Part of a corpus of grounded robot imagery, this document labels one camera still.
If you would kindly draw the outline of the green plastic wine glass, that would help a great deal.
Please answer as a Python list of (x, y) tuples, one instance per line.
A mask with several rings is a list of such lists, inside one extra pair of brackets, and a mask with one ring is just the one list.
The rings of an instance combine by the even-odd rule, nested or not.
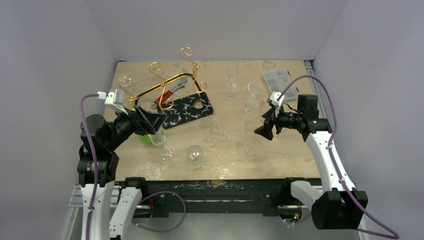
[[(141, 113), (141, 111), (139, 111), (139, 109), (141, 109), (141, 107), (139, 105), (134, 105), (131, 110), (136, 110), (139, 113)], [(143, 144), (145, 144), (145, 145), (151, 144), (151, 141), (150, 141), (150, 138), (149, 138), (148, 134), (147, 135), (138, 135), (138, 134), (135, 134), (135, 135), (139, 138), (139, 140)]]

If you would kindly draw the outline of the clear round wine glass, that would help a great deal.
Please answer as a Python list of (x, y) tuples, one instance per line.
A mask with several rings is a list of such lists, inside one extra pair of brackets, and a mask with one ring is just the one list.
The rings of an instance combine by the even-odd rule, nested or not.
[(134, 75), (131, 72), (125, 72), (118, 78), (119, 85), (123, 88), (130, 87), (134, 81)]

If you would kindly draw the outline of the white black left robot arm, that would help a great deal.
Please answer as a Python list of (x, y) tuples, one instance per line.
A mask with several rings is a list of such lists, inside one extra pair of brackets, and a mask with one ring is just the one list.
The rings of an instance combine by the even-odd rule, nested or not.
[(168, 114), (136, 105), (117, 113), (114, 121), (93, 114), (82, 118), (77, 165), (83, 196), (83, 240), (110, 240), (110, 206), (119, 157), (116, 149), (132, 134), (154, 135)]

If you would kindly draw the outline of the clear stemmed glass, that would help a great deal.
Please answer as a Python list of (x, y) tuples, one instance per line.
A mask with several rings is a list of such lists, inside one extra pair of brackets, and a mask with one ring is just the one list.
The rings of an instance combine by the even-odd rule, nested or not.
[(173, 150), (170, 147), (165, 146), (166, 136), (163, 129), (158, 130), (155, 134), (149, 134), (148, 136), (150, 142), (160, 149), (159, 153), (162, 160), (169, 161), (173, 157)]

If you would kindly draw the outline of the short ribbed clear goblet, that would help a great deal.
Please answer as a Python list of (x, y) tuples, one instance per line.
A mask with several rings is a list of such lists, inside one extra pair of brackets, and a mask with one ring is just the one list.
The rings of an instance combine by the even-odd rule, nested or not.
[(191, 145), (186, 150), (186, 155), (190, 165), (200, 168), (203, 165), (204, 151), (199, 145)]

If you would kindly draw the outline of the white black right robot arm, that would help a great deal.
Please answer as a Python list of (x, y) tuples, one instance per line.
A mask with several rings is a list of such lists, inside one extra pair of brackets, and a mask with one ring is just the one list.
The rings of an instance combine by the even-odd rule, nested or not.
[(326, 118), (319, 117), (318, 97), (298, 96), (297, 110), (286, 112), (284, 96), (272, 92), (267, 103), (270, 109), (262, 115), (263, 125), (254, 133), (273, 139), (273, 129), (297, 130), (310, 149), (321, 179), (322, 191), (306, 180), (294, 180), (281, 189), (280, 196), (288, 204), (299, 200), (311, 210), (314, 226), (319, 230), (356, 230), (368, 204), (365, 191), (358, 191), (344, 170), (331, 139), (332, 128)]

